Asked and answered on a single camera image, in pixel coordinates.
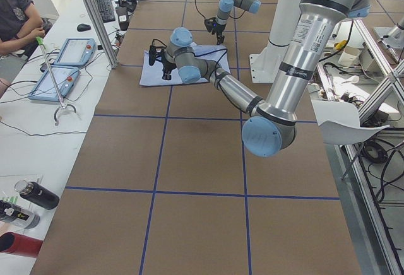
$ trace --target keyboard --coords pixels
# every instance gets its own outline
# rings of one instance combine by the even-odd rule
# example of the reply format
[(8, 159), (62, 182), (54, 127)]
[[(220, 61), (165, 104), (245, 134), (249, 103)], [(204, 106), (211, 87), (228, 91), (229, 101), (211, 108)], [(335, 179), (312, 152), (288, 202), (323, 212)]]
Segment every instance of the keyboard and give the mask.
[(111, 0), (94, 0), (100, 12), (102, 21), (107, 23), (115, 20), (114, 7)]

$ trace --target green handle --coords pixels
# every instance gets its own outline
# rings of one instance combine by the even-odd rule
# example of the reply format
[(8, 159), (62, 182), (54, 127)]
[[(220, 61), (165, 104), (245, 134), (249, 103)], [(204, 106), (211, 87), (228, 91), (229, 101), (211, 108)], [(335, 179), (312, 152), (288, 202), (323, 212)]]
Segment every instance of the green handle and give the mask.
[(44, 44), (44, 40), (42, 39), (42, 37), (37, 37), (37, 42), (38, 42), (39, 45)]

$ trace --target blue joint cap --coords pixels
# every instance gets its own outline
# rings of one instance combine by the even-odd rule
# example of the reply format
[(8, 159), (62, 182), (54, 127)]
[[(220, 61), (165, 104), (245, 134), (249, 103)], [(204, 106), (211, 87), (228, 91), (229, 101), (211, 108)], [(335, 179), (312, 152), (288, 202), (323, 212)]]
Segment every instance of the blue joint cap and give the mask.
[(178, 47), (188, 47), (193, 39), (191, 32), (187, 28), (178, 27), (172, 32), (170, 41)]
[(371, 5), (369, 5), (368, 7), (364, 7), (364, 8), (349, 12), (348, 17), (349, 18), (365, 18), (369, 14), (370, 10), (371, 10)]
[(201, 71), (195, 66), (183, 66), (178, 69), (179, 77), (184, 84), (192, 84), (201, 78)]
[(219, 9), (223, 12), (230, 12), (233, 9), (234, 1), (233, 0), (220, 0)]
[(248, 9), (248, 12), (257, 13), (260, 6), (261, 6), (261, 2), (258, 0), (255, 0), (254, 2), (252, 2), (250, 9)]
[(282, 147), (282, 137), (277, 126), (260, 116), (251, 117), (244, 123), (241, 137), (246, 148), (260, 157), (273, 156)]

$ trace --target folded towel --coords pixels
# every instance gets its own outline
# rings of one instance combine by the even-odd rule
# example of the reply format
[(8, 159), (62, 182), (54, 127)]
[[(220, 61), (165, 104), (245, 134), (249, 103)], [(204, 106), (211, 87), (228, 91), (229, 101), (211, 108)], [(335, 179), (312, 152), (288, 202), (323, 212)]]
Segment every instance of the folded towel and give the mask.
[[(191, 47), (194, 49), (195, 55), (199, 56), (201, 54), (205, 54), (208, 52), (213, 52), (211, 54), (207, 54), (205, 56), (198, 57), (200, 59), (211, 59), (213, 61), (219, 60), (219, 58), (225, 53), (224, 50), (218, 51), (220, 49), (225, 49), (224, 46), (214, 46), (214, 45), (196, 45), (193, 43)], [(229, 64), (227, 62), (227, 54), (222, 57), (219, 64), (221, 67), (230, 72)], [(171, 80), (166, 81), (162, 79), (163, 76), (163, 64), (161, 62), (155, 62), (153, 66), (149, 65), (149, 53), (145, 51), (145, 58), (143, 61), (143, 69), (141, 72), (140, 85), (141, 86), (168, 86), (168, 85), (180, 85), (183, 84), (181, 78), (178, 75), (178, 70), (174, 69), (171, 72)], [(197, 83), (207, 83), (208, 81), (204, 78), (201, 78), (197, 81)]]

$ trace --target person's hand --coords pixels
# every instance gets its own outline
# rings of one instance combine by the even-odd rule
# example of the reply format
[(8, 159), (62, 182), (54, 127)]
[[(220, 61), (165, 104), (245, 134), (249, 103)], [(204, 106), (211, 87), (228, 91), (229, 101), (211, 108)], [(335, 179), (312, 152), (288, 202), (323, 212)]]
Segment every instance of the person's hand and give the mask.
[(37, 37), (45, 37), (45, 31), (42, 27), (35, 28), (27, 35), (30, 39), (35, 40)]

